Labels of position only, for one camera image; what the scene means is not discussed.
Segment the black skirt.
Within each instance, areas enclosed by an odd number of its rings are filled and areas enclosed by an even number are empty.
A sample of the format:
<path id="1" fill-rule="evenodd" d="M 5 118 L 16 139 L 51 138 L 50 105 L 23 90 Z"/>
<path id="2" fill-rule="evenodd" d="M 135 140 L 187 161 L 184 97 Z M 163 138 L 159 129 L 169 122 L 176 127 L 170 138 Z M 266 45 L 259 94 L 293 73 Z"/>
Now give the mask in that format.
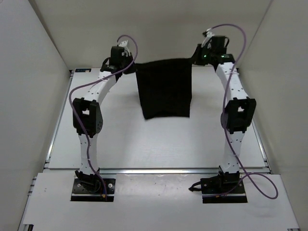
<path id="1" fill-rule="evenodd" d="M 135 64 L 144 119 L 190 117 L 192 63 L 175 58 Z"/>

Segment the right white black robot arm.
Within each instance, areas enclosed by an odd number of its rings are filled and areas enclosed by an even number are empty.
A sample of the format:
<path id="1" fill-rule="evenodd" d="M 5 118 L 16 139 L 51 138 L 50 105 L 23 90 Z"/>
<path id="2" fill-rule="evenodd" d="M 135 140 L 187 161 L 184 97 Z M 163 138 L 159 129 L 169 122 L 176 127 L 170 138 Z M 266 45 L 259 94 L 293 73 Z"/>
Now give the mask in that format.
<path id="1" fill-rule="evenodd" d="M 239 182 L 242 141 L 257 104 L 245 92 L 234 57 L 227 53 L 229 41 L 226 36 L 207 35 L 197 46 L 192 58 L 195 65 L 212 65 L 224 88 L 220 116 L 226 138 L 223 162 L 218 168 L 217 176 L 201 180 L 202 186 L 217 188 L 222 193 L 228 192 Z"/>

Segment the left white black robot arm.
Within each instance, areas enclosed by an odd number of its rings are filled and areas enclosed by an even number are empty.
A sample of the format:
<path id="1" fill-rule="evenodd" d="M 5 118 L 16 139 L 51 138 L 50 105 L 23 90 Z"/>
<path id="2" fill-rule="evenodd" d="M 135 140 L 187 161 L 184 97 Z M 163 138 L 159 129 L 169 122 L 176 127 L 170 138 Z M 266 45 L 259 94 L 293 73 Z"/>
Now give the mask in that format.
<path id="1" fill-rule="evenodd" d="M 107 189 L 97 163 L 97 138 L 103 128 L 101 104 L 123 74 L 135 72 L 133 65 L 132 53 L 123 41 L 111 48 L 111 55 L 103 61 L 96 81 L 76 87 L 69 93 L 73 127 L 79 137 L 81 153 L 81 165 L 75 174 L 90 193 L 101 193 L 103 197 L 107 195 Z"/>

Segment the left blue corner label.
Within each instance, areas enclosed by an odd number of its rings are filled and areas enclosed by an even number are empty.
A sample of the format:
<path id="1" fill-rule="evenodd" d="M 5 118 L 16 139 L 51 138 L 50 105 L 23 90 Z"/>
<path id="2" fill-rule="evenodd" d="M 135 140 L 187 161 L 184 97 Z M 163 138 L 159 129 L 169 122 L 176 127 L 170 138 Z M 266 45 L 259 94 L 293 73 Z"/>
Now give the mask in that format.
<path id="1" fill-rule="evenodd" d="M 77 68 L 75 69 L 76 73 L 87 73 L 87 72 L 91 72 L 91 68 Z"/>

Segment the aluminium front rail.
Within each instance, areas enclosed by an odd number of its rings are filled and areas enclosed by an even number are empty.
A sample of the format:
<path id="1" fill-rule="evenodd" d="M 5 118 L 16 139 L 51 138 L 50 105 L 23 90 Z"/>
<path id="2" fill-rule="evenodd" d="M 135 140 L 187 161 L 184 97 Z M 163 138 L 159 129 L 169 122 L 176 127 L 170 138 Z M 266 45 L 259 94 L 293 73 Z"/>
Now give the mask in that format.
<path id="1" fill-rule="evenodd" d="M 218 168 L 101 168 L 101 174 L 216 174 Z"/>

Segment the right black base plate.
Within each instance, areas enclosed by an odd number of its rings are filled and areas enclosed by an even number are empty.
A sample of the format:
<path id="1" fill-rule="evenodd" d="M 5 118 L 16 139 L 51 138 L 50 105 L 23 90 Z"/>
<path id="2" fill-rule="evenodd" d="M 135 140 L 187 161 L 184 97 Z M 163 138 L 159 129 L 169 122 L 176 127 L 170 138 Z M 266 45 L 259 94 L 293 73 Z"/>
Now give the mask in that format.
<path id="1" fill-rule="evenodd" d="M 191 192 L 201 192 L 203 204 L 237 204 L 247 203 L 243 183 L 223 184 L 219 176 L 201 178 L 190 188 Z"/>

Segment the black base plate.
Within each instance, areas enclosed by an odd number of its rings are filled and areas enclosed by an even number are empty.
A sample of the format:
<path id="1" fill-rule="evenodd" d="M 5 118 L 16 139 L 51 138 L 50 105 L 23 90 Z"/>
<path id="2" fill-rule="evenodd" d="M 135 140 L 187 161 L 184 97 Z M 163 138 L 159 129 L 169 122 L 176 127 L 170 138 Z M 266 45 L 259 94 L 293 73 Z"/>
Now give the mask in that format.
<path id="1" fill-rule="evenodd" d="M 95 189 L 88 189 L 78 178 L 74 179 L 71 201 L 74 202 L 113 202 L 116 189 L 116 179 L 105 178 L 106 194 L 103 186 L 98 184 Z"/>
<path id="2" fill-rule="evenodd" d="M 247 203 L 243 183 L 223 184 L 219 176 L 201 178 L 190 188 L 191 192 L 201 192 L 203 204 L 237 204 Z"/>

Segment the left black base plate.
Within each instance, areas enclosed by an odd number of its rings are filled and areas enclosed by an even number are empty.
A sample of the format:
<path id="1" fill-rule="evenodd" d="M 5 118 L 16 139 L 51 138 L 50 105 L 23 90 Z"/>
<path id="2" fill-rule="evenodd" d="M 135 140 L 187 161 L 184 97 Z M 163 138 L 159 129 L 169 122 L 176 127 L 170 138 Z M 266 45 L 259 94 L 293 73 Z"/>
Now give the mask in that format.
<path id="1" fill-rule="evenodd" d="M 116 179 L 105 178 L 106 194 L 103 186 L 98 184 L 95 189 L 88 189 L 78 178 L 74 179 L 71 201 L 74 202 L 113 202 L 116 189 Z"/>

